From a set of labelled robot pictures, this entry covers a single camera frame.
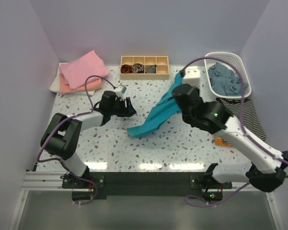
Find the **teal t shirt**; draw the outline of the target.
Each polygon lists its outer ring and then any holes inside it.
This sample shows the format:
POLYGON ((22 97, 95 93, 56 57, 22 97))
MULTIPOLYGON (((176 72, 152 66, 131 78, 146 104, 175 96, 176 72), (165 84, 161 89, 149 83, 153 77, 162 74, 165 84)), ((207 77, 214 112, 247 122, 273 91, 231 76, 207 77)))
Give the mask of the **teal t shirt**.
POLYGON ((175 75, 174 82, 168 91, 161 97, 160 101, 151 109, 148 117, 140 126, 127 128, 127 133, 131 137, 143 137, 158 130, 172 115, 180 113, 176 101, 172 96, 172 91, 181 85, 183 77, 178 72, 175 75))

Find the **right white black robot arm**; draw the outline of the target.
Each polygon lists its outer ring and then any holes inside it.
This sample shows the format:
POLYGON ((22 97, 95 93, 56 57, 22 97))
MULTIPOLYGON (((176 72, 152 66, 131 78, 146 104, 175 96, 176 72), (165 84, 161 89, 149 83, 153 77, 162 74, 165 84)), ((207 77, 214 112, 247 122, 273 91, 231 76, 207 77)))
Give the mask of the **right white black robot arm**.
POLYGON ((245 182, 269 193, 283 184, 287 178, 288 151, 276 150, 263 142, 222 103, 204 102, 198 88, 182 84, 173 89, 172 96, 186 124, 224 139, 250 161, 249 164, 228 166, 211 164, 204 173, 207 187, 245 182))

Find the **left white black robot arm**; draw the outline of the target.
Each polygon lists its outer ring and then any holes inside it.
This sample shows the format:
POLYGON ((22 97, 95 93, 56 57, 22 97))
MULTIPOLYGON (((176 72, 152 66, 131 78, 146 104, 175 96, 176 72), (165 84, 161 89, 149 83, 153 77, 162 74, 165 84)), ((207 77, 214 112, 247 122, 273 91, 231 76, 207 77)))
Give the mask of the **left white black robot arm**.
POLYGON ((41 151, 46 151, 54 158, 41 160, 41 153, 37 161, 58 161, 67 171, 66 181, 79 188, 97 189, 96 183, 90 177, 89 168, 76 153, 80 133, 93 127, 105 125, 113 116, 132 117, 136 114, 130 97, 123 97, 123 93, 105 91, 101 100, 92 105, 88 112, 71 116, 56 113, 51 119, 40 142, 41 151))

